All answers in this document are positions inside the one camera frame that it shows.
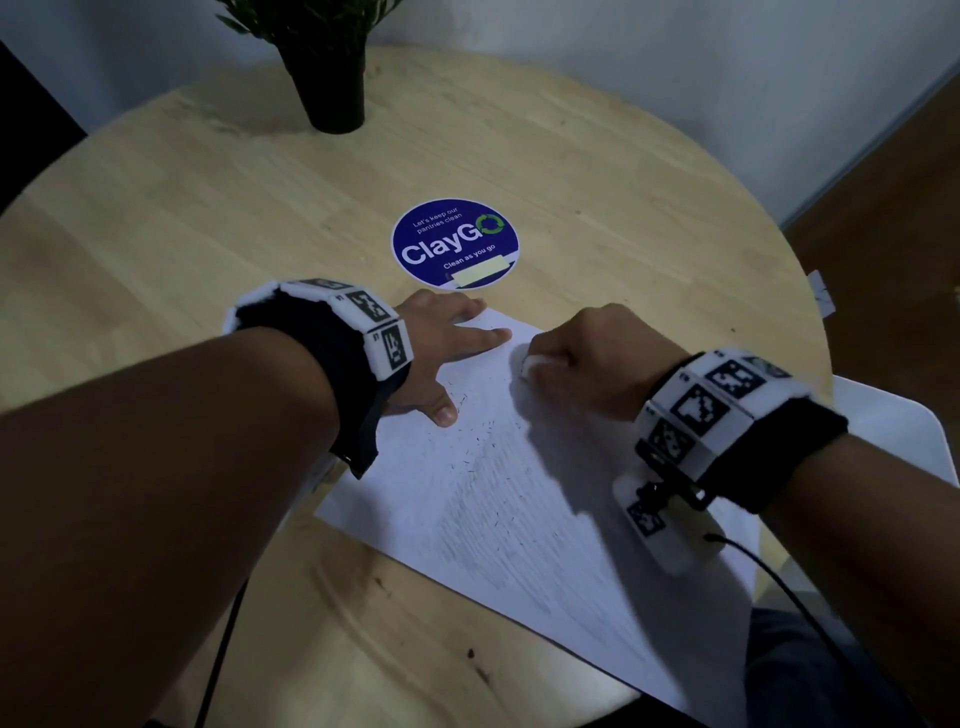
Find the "person's left hand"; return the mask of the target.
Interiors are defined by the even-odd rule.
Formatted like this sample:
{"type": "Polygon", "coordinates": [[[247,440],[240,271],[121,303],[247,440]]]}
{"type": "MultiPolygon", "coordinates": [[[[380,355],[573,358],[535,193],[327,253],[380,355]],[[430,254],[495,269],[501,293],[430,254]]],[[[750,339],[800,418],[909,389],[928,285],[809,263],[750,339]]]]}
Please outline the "person's left hand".
{"type": "Polygon", "coordinates": [[[406,326],[414,360],[404,384],[390,397],[387,414],[421,412],[421,388],[429,381],[438,382],[443,365],[481,355],[512,338],[509,328],[484,329],[465,326],[468,321],[443,320],[439,316],[439,295],[421,289],[396,308],[406,326]]]}

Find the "person's right hand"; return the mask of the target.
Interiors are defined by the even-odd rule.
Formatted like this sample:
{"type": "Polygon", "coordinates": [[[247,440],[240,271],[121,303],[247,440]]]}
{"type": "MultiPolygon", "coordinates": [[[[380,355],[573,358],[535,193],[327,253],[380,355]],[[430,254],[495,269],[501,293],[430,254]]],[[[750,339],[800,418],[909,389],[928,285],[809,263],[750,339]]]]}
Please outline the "person's right hand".
{"type": "Polygon", "coordinates": [[[613,421],[634,421],[654,386],[690,358],[685,349],[617,303],[582,309],[551,331],[569,332],[578,345],[580,396],[559,400],[613,421]]]}

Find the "white paper sheet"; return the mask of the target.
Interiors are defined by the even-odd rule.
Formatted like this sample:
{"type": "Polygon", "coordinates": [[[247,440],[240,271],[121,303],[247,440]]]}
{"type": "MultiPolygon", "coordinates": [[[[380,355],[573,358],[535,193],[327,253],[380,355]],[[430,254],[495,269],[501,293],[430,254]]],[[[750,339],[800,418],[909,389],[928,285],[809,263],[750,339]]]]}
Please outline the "white paper sheet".
{"type": "Polygon", "coordinates": [[[756,566],[736,550],[664,571],[615,499],[637,470],[630,425],[542,397],[520,375],[538,330],[440,368],[459,418],[382,418],[378,457],[316,516],[709,728],[746,728],[756,566]]]}

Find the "person's left forearm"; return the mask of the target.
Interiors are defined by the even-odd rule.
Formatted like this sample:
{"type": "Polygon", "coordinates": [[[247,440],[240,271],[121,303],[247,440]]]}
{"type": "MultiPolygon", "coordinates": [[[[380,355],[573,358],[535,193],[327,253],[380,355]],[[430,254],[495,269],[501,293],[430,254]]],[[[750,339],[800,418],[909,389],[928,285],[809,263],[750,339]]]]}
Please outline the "person's left forearm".
{"type": "Polygon", "coordinates": [[[0,728],[147,722],[338,424],[265,328],[0,415],[0,728]]]}

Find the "person's right forearm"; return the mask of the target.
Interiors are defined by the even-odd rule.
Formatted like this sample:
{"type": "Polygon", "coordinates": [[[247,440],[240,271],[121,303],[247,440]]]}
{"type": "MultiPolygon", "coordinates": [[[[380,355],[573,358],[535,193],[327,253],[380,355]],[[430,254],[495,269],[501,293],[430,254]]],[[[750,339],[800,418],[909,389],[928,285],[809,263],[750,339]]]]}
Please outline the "person's right forearm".
{"type": "Polygon", "coordinates": [[[919,712],[960,728],[960,489],[845,434],[760,516],[919,712]]]}

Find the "round blue sticker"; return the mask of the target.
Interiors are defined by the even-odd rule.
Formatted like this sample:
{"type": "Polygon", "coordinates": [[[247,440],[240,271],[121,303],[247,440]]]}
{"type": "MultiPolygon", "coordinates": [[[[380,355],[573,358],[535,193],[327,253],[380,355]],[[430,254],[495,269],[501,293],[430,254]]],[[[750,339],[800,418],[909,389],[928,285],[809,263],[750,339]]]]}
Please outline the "round blue sticker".
{"type": "Polygon", "coordinates": [[[521,257],[517,229],[477,200],[423,201],[396,221],[390,248],[398,265],[428,287],[480,289],[506,277],[521,257]]]}

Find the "marker wristband on left wrist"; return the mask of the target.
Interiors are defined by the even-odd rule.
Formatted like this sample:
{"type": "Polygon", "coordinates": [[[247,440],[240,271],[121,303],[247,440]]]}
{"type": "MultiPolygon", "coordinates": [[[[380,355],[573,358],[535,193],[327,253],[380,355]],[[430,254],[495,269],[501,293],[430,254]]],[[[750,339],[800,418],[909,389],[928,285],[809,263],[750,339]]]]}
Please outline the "marker wristband on left wrist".
{"type": "Polygon", "coordinates": [[[322,277],[270,281],[235,301],[221,334],[254,328],[285,334],[318,362],[339,413],[331,454],[361,479],[378,458],[380,419],[414,360],[400,315],[350,283],[322,277]]]}

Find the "marker wristband on wrist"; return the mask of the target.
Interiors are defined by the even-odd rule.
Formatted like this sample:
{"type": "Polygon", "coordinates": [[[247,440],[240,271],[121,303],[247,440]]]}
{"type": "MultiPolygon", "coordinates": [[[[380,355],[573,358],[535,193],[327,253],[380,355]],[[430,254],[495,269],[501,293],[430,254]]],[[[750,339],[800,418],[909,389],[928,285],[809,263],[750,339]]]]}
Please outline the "marker wristband on wrist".
{"type": "Polygon", "coordinates": [[[849,423],[786,370],[722,347],[669,370],[634,429],[637,462],[611,490],[654,562],[679,577],[724,548],[724,531],[709,512],[715,500],[760,515],[849,423]]]}
{"type": "Polygon", "coordinates": [[[414,360],[400,315],[350,283],[322,277],[270,281],[235,301],[221,334],[254,328],[285,334],[318,362],[339,413],[331,454],[361,479],[378,458],[380,419],[414,360]]]}

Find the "marker wristband on right wrist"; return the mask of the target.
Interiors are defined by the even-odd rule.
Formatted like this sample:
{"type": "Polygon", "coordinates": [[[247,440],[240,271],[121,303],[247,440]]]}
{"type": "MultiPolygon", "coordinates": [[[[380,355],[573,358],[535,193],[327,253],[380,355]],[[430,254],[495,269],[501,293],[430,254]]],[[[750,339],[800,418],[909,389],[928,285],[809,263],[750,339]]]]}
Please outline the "marker wristband on right wrist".
{"type": "Polygon", "coordinates": [[[760,515],[849,423],[786,370],[722,347],[669,370],[634,429],[637,462],[611,490],[654,562],[679,577],[724,548],[724,531],[709,512],[715,500],[760,515]]]}

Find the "black plant pot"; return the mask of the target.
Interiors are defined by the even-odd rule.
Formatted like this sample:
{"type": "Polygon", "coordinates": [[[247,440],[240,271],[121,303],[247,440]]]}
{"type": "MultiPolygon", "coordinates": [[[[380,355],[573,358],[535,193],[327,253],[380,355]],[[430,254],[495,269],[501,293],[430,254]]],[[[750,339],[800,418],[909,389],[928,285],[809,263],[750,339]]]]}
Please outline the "black plant pot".
{"type": "Polygon", "coordinates": [[[367,33],[343,42],[281,41],[277,45],[310,125],[318,132],[348,135],[366,120],[367,33]]]}

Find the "small white tag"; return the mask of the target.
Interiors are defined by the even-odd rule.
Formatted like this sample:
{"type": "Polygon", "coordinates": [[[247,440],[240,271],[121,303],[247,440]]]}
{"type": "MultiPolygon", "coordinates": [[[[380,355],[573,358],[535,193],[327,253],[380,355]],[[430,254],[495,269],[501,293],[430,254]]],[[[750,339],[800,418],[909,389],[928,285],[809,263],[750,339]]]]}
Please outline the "small white tag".
{"type": "Polygon", "coordinates": [[[811,271],[807,275],[807,281],[813,293],[821,319],[827,319],[834,314],[836,307],[833,297],[824,282],[822,273],[819,270],[811,271]]]}

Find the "white chair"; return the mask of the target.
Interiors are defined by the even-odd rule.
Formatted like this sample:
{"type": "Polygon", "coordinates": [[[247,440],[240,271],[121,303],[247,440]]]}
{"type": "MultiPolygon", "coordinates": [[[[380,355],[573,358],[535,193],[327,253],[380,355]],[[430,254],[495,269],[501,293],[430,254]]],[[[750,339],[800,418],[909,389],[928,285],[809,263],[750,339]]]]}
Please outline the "white chair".
{"type": "MultiPolygon", "coordinates": [[[[834,375],[833,407],[855,436],[960,488],[954,457],[941,421],[919,402],[834,375]]],[[[834,611],[796,561],[762,525],[759,555],[815,617],[834,611]]]]}

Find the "person's dark trouser leg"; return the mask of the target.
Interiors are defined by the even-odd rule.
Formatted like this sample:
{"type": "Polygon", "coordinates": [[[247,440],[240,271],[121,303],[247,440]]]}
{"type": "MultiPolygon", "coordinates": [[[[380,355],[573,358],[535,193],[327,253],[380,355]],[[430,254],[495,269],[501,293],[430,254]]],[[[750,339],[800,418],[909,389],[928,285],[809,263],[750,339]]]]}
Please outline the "person's dark trouser leg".
{"type": "Polygon", "coordinates": [[[858,680],[800,614],[754,608],[744,673],[748,728],[929,728],[843,621],[819,623],[858,680]]]}

